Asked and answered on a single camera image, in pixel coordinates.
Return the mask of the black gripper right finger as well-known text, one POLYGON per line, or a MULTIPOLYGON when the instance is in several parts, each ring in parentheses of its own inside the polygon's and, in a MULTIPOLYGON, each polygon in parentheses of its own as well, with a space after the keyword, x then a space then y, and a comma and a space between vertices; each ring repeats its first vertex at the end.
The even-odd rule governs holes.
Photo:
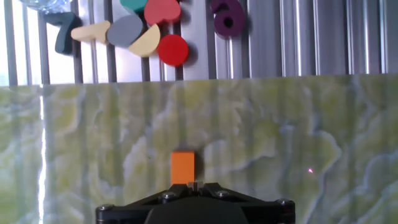
POLYGON ((275 201, 263 201, 224 188, 216 182, 207 184, 196 182, 195 192, 200 197, 210 197, 237 205, 243 211, 249 223, 295 223, 295 202, 290 199, 280 198, 275 201))

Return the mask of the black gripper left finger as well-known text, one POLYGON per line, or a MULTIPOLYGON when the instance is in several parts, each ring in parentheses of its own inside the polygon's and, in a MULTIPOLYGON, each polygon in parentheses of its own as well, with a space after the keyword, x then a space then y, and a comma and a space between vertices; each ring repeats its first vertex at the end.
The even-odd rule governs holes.
POLYGON ((128 205, 117 206, 114 204, 103 204, 95 210, 95 223, 144 223, 153 208, 192 196, 194 190, 194 182, 188 184, 173 184, 167 190, 163 190, 128 205))

